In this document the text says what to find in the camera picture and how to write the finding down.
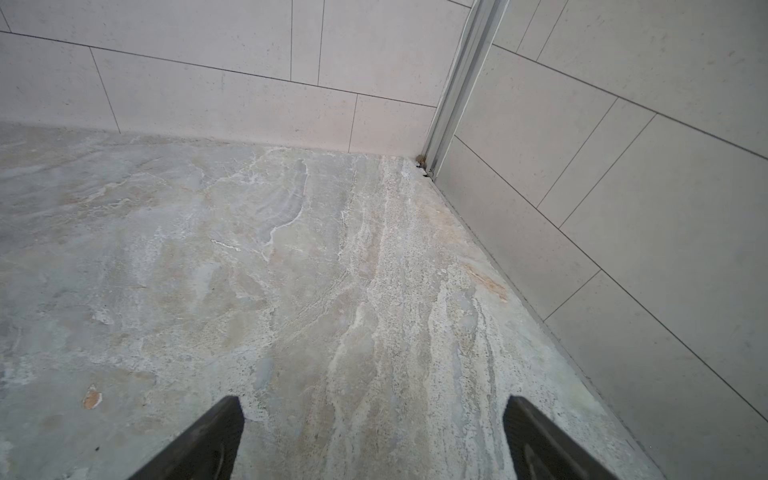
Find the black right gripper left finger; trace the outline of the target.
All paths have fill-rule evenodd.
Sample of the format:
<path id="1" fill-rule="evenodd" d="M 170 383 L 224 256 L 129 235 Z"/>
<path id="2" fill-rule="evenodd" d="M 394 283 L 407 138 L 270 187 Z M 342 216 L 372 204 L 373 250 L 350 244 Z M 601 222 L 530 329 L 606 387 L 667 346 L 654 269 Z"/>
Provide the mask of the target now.
<path id="1" fill-rule="evenodd" d="M 225 396 L 130 479 L 230 479 L 244 425 L 239 398 Z"/>

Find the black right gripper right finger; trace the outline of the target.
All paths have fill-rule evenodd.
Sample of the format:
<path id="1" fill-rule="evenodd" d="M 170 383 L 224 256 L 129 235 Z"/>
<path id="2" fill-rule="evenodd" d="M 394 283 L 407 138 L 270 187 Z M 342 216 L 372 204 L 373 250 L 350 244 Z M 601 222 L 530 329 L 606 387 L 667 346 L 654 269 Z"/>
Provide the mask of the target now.
<path id="1" fill-rule="evenodd" d="M 503 428 L 518 479 L 617 480 L 522 396 L 510 396 Z"/>

